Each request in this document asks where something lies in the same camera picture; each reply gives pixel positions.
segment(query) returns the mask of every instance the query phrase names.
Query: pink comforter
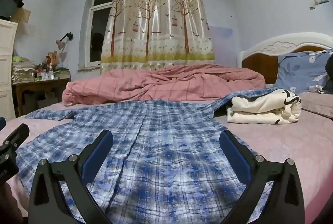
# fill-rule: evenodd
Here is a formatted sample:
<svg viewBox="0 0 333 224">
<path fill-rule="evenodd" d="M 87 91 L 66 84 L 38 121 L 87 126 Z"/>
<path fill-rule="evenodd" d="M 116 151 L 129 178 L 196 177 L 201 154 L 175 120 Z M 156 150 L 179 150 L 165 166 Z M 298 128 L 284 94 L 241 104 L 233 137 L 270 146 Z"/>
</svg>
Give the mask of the pink comforter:
<svg viewBox="0 0 333 224">
<path fill-rule="evenodd" d="M 92 105 L 124 100 L 217 100 L 233 91 L 264 87 L 261 74 L 218 64 L 170 66 L 157 71 L 116 69 L 68 83 L 63 102 Z"/>
</svg>

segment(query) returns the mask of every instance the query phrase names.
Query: wooden headboard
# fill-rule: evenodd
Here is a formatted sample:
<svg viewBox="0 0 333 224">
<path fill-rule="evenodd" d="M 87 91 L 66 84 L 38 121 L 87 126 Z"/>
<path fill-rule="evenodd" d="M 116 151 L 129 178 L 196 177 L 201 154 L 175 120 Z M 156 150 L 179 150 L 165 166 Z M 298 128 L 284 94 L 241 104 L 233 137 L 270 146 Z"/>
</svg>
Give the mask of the wooden headboard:
<svg viewBox="0 0 333 224">
<path fill-rule="evenodd" d="M 333 39 L 326 34 L 316 32 L 284 34 L 240 52 L 237 66 L 254 70 L 264 76 L 267 84 L 274 84 L 279 67 L 277 62 L 279 55 L 330 48 L 333 48 Z"/>
</svg>

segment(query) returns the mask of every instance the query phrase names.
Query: floral pillowcase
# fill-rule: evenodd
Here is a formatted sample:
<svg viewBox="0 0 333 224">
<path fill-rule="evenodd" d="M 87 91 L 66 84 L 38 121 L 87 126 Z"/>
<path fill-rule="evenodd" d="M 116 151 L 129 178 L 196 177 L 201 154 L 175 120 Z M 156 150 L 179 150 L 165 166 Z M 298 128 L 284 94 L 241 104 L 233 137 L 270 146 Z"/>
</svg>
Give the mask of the floral pillowcase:
<svg viewBox="0 0 333 224">
<path fill-rule="evenodd" d="M 333 49 L 279 56 L 279 70 L 274 85 L 295 94 L 325 86 L 327 75 L 325 65 L 331 54 Z"/>
</svg>

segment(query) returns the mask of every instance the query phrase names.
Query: white folded blanket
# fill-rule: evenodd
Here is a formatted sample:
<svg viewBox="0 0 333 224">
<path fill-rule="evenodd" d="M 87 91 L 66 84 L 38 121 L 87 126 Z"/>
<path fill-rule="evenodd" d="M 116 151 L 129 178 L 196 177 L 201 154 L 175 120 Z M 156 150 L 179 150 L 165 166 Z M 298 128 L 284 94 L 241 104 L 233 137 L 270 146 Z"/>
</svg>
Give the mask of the white folded blanket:
<svg viewBox="0 0 333 224">
<path fill-rule="evenodd" d="M 227 107 L 230 123 L 289 124 L 301 114 L 301 98 L 294 93 L 277 89 L 258 98 L 234 97 Z"/>
</svg>

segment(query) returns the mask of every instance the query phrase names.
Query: screw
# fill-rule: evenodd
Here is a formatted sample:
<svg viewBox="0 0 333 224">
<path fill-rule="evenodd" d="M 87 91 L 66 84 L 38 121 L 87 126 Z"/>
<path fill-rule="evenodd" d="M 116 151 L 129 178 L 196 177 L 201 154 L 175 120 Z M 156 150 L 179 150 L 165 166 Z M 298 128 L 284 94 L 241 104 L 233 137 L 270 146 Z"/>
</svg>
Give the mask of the screw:
<svg viewBox="0 0 333 224">
<path fill-rule="evenodd" d="M 71 162 L 74 162 L 77 158 L 78 158 L 78 156 L 76 154 L 72 154 L 69 156 L 68 160 Z"/>
<path fill-rule="evenodd" d="M 262 155 L 258 154 L 255 159 L 258 161 L 258 162 L 263 162 L 265 159 Z"/>
<path fill-rule="evenodd" d="M 287 163 L 288 163 L 289 165 L 293 165 L 293 164 L 295 164 L 295 161 L 292 160 L 291 158 L 288 158 Z"/>
<path fill-rule="evenodd" d="M 45 158 L 43 158 L 43 159 L 41 159 L 41 160 L 39 161 L 39 164 L 43 166 L 43 165 L 46 164 L 46 161 L 47 161 L 47 160 L 46 160 Z"/>
</svg>

